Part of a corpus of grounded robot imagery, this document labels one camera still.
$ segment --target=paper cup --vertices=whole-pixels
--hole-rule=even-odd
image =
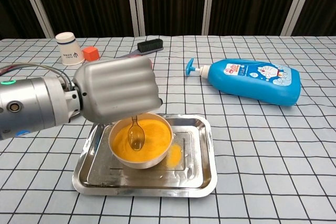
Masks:
[[[61,53],[63,65],[72,66],[85,61],[73,33],[65,32],[56,35],[56,42]]]

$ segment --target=spoon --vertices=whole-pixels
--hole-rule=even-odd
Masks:
[[[132,126],[128,130],[128,142],[135,151],[141,150],[145,142],[145,133],[138,125],[138,116],[132,116]]]

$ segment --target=black brush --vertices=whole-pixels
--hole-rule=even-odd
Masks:
[[[135,55],[147,55],[152,52],[157,52],[163,49],[163,41],[161,39],[152,39],[138,43],[138,49],[129,53],[128,55],[120,56],[119,58],[135,56]]]

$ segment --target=cartoon character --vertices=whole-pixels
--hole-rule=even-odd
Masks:
[[[258,72],[265,76],[267,79],[278,76],[279,69],[272,66],[258,67]]]

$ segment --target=stainless steel tray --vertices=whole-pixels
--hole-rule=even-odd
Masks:
[[[179,166],[164,160],[143,170],[121,164],[111,153],[108,138],[113,124],[93,125],[75,168],[72,184],[87,195],[204,197],[217,184],[211,127],[197,115],[163,115],[182,147]]]

